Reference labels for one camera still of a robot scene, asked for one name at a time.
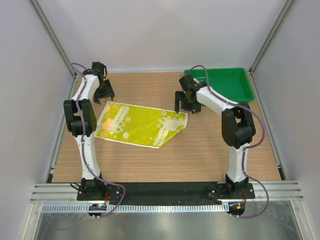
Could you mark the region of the yellow green patterned towel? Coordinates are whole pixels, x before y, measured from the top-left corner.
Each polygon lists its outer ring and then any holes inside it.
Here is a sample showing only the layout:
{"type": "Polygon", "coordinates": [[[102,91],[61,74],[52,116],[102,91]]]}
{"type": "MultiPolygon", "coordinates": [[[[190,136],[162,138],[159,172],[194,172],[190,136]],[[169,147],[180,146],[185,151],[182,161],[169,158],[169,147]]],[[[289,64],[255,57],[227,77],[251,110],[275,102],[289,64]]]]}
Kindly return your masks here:
{"type": "Polygon", "coordinates": [[[108,101],[95,137],[159,149],[187,127],[188,113],[108,101]]]}

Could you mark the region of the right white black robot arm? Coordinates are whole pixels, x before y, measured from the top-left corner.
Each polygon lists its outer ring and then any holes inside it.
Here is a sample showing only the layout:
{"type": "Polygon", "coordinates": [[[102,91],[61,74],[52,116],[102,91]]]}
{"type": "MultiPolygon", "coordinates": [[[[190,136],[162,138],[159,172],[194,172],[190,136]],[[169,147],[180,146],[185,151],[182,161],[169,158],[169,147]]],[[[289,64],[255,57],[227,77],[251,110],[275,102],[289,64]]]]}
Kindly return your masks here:
{"type": "Polygon", "coordinates": [[[225,175],[225,192],[231,198],[242,195],[249,185],[246,176],[248,149],[256,128],[248,105],[227,99],[204,83],[182,84],[175,92],[175,111],[199,113],[201,105],[221,117],[221,135],[229,149],[229,166],[225,175]]]}

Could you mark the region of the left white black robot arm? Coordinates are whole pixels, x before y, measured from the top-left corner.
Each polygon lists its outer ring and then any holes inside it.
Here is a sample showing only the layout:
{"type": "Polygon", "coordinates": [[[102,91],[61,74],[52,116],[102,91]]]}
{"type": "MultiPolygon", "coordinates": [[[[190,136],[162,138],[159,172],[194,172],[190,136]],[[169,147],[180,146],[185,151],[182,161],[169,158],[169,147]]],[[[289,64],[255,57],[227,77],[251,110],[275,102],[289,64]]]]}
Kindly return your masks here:
{"type": "Polygon", "coordinates": [[[63,103],[64,116],[68,131],[74,136],[81,159],[82,177],[77,185],[77,200],[99,201],[107,194],[107,186],[102,181],[98,165],[94,135],[97,118],[92,102],[99,104],[100,99],[115,97],[107,77],[105,66],[93,66],[81,74],[81,84],[74,96],[63,103]]]}

